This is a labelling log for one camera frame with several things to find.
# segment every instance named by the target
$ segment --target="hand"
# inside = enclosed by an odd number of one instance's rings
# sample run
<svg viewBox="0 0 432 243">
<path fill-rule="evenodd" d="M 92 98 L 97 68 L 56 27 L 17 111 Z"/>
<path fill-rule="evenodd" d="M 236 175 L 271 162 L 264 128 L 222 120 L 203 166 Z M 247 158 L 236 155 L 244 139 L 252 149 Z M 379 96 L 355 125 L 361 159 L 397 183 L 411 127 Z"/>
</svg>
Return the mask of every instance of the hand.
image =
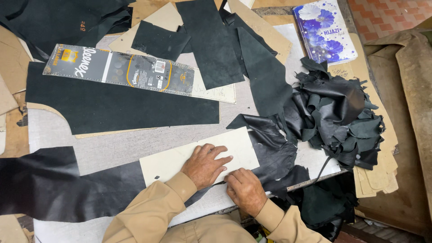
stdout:
<svg viewBox="0 0 432 243">
<path fill-rule="evenodd" d="M 231 200 L 252 217 L 256 217 L 267 202 L 258 177 L 251 170 L 240 168 L 225 176 L 224 181 L 228 182 L 226 193 Z"/>
<path fill-rule="evenodd" d="M 228 156 L 215 160 L 216 156 L 226 151 L 228 149 L 225 146 L 215 147 L 212 144 L 197 146 L 180 171 L 195 183 L 198 190 L 211 186 L 219 174 L 226 170 L 223 165 L 233 158 Z"/>
</svg>

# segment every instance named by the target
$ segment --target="notebook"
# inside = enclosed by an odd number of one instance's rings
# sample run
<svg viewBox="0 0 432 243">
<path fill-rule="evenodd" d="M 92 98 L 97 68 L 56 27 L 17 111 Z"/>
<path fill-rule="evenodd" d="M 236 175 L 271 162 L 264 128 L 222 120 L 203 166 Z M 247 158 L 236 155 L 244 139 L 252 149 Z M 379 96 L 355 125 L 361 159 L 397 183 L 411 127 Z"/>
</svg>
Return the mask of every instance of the notebook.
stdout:
<svg viewBox="0 0 432 243">
<path fill-rule="evenodd" d="M 292 10 L 309 58 L 328 65 L 346 63 L 357 58 L 337 0 L 320 0 Z"/>
</svg>

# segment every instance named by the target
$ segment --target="man's left hand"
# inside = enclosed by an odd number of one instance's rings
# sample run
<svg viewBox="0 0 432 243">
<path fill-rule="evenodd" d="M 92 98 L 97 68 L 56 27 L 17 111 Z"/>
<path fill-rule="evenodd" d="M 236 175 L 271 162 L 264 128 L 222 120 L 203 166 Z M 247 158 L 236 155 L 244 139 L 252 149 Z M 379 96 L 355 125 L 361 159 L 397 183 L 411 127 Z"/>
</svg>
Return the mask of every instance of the man's left hand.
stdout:
<svg viewBox="0 0 432 243">
<path fill-rule="evenodd" d="M 197 146 L 180 171 L 195 183 L 198 190 L 211 186 L 219 174 L 226 170 L 223 165 L 233 158 L 228 156 L 215 160 L 216 156 L 226 151 L 228 149 L 225 146 L 215 147 L 212 144 Z"/>
</svg>

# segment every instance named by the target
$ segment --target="kleenex logo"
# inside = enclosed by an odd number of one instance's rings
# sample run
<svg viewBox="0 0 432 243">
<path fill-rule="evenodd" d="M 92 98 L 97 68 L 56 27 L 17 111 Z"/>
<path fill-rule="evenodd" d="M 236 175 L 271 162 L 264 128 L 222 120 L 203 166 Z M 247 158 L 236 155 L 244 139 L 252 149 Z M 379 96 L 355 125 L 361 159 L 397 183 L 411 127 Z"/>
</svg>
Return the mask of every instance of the kleenex logo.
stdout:
<svg viewBox="0 0 432 243">
<path fill-rule="evenodd" d="M 75 76 L 78 76 L 78 74 L 80 74 L 81 77 L 84 77 L 83 74 L 86 73 L 85 70 L 89 69 L 88 65 L 90 64 L 91 56 L 94 53 L 96 53 L 96 50 L 94 49 L 84 49 L 83 59 L 81 60 L 81 64 L 78 66 L 79 69 L 75 68 Z"/>
<path fill-rule="evenodd" d="M 135 74 L 133 75 L 133 80 L 132 80 L 133 84 L 137 84 L 137 78 L 138 78 L 138 70 L 136 70 Z"/>
</svg>

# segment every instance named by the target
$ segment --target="barcode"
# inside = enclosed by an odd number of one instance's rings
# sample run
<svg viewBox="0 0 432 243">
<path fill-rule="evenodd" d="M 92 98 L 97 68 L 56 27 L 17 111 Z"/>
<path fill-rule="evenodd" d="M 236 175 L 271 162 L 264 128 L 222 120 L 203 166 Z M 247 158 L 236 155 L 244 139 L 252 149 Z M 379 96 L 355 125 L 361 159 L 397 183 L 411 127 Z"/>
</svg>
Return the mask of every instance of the barcode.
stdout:
<svg viewBox="0 0 432 243">
<path fill-rule="evenodd" d="M 156 61 L 155 72 L 163 74 L 165 72 L 165 64 L 166 62 L 164 61 Z"/>
</svg>

